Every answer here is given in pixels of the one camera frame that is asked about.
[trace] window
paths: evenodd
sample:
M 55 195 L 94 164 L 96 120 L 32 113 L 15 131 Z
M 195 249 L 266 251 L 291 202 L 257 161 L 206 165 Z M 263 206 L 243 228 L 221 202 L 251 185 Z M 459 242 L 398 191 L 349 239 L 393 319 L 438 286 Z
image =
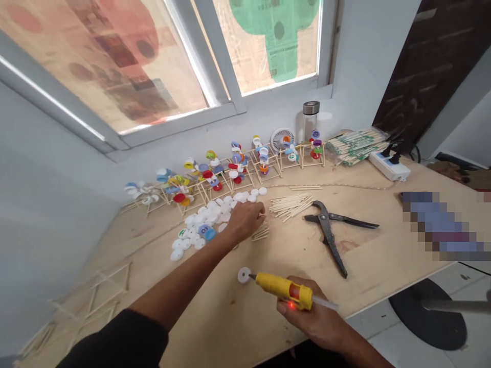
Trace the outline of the window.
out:
M 315 75 L 319 0 L 213 0 L 243 95 Z
M 336 12 L 334 0 L 0 7 L 0 78 L 104 153 L 244 113 L 263 89 L 327 84 Z

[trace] gray pole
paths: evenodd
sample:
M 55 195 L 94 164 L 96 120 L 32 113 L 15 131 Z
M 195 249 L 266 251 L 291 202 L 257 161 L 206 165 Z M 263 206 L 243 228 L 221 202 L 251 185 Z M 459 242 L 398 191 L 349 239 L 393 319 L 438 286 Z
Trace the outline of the gray pole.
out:
M 428 310 L 441 312 L 491 314 L 491 302 L 422 300 L 421 305 Z

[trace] human arm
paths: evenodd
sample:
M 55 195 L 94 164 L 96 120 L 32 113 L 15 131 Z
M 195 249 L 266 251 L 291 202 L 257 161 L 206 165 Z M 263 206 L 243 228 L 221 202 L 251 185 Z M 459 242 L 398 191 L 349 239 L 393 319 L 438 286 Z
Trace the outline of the human arm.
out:
M 157 367 L 167 345 L 167 334 L 222 258 L 263 223 L 261 214 L 261 202 L 238 203 L 222 233 L 102 330 L 77 343 L 57 367 Z
M 288 279 L 296 284 L 308 286 L 314 295 L 327 299 L 315 281 L 295 276 L 289 276 Z M 276 309 L 315 344 L 342 355 L 351 367 L 393 368 L 393 365 L 336 311 L 315 303 L 310 311 L 300 311 L 289 308 L 287 303 L 281 300 L 278 300 Z
M 148 290 L 129 308 L 170 332 L 216 265 L 263 223 L 262 202 L 237 203 L 225 230 Z

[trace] wooden tabletop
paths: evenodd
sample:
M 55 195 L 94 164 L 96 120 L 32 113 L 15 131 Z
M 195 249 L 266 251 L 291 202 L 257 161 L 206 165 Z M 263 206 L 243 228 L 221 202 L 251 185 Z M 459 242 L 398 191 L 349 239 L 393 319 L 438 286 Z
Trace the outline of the wooden tabletop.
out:
M 411 169 L 411 175 L 406 182 L 387 190 L 325 187 L 309 192 L 331 212 L 380 224 L 378 229 L 365 229 L 332 221 L 338 250 L 348 271 L 346 280 L 323 245 L 318 225 L 302 220 L 302 216 L 282 223 L 267 211 L 269 237 L 254 243 L 244 241 L 217 266 L 171 331 L 161 366 L 250 367 L 305 339 L 276 311 L 275 297 L 253 282 L 238 283 L 237 273 L 244 266 L 253 272 L 316 280 L 327 297 L 339 304 L 340 314 L 348 318 L 449 265 L 450 261 L 439 260 L 438 253 L 426 251 L 415 224 L 404 220 L 399 192 L 439 192 L 440 201 L 449 203 L 448 211 L 461 213 L 461 219 L 470 222 L 471 231 L 490 238 L 486 218 L 491 214 L 491 205 L 479 201 L 478 193 L 422 165 L 405 159 L 403 162 Z M 370 162 L 351 168 L 334 169 L 329 163 L 325 168 L 296 167 L 283 174 L 283 179 L 276 178 L 265 185 L 344 183 L 386 188 L 392 184 Z M 261 199 L 268 208 L 271 198 L 296 193 L 302 192 L 292 192 L 288 187 L 269 188 Z M 302 215 L 316 211 L 310 208 Z M 130 305 L 196 252 L 189 249 L 179 262 L 169 259 L 171 244 L 185 226 L 165 231 L 181 220 L 178 210 L 168 206 L 148 218 L 140 209 L 115 218 L 85 264 L 79 292 L 74 292 L 72 298 L 76 295 L 79 303 L 87 303 L 84 289 L 93 283 L 95 271 L 109 272 L 132 261 L 129 292 L 122 297 L 117 311 Z M 110 291 L 100 293 L 98 297 L 103 300 Z M 97 331 L 104 320 L 82 330 L 80 336 Z M 62 333 L 70 326 L 73 322 L 59 317 L 52 341 L 37 356 L 29 357 L 25 366 L 54 366 L 66 352 L 70 339 Z

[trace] glass window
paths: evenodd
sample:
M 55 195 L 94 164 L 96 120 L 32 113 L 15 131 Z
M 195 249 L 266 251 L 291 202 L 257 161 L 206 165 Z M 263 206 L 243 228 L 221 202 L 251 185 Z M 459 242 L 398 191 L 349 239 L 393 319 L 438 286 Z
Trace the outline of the glass window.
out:
M 208 107 L 163 1 L 0 0 L 0 28 L 118 133 Z
M 317 73 L 319 0 L 213 0 L 242 94 Z

